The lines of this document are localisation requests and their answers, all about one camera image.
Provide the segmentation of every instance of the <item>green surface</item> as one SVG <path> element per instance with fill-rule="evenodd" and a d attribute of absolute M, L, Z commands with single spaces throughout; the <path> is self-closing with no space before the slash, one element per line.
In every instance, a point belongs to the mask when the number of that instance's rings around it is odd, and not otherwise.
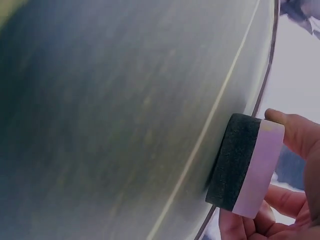
<path fill-rule="evenodd" d="M 173 193 L 154 239 L 194 237 L 228 119 L 260 90 L 269 59 L 274 12 L 260 1 L 188 161 L 256 3 L 19 8 L 0 32 L 0 239 L 145 239 Z"/>

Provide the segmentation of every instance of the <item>finger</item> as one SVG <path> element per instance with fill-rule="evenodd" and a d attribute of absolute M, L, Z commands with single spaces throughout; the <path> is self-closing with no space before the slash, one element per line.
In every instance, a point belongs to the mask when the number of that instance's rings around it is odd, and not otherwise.
<path fill-rule="evenodd" d="M 268 238 L 286 231 L 288 228 L 285 224 L 276 223 L 274 212 L 265 200 L 262 202 L 260 210 L 254 219 L 254 224 L 256 232 Z"/>
<path fill-rule="evenodd" d="M 253 235 L 251 235 L 248 240 L 266 240 L 267 237 L 266 236 L 263 236 L 259 233 L 254 233 Z"/>
<path fill-rule="evenodd" d="M 257 233 L 266 235 L 268 230 L 276 223 L 275 215 L 269 206 L 269 204 L 264 200 L 257 213 L 254 224 Z"/>
<path fill-rule="evenodd" d="M 247 239 L 242 217 L 220 209 L 219 228 L 222 240 L 244 240 Z"/>
<path fill-rule="evenodd" d="M 265 118 L 284 125 L 284 144 L 303 159 L 320 144 L 320 125 L 302 116 L 268 109 Z"/>
<path fill-rule="evenodd" d="M 252 236 L 256 232 L 255 222 L 251 218 L 243 217 L 243 227 L 247 237 Z"/>
<path fill-rule="evenodd" d="M 265 201 L 279 213 L 296 218 L 307 203 L 304 192 L 295 192 L 279 186 L 270 185 Z"/>

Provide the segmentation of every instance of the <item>applicator pad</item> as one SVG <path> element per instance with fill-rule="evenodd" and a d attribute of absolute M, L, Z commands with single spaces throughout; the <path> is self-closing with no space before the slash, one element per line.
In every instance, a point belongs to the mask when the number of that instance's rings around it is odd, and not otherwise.
<path fill-rule="evenodd" d="M 235 113 L 226 127 L 206 202 L 255 218 L 283 145 L 279 123 Z"/>

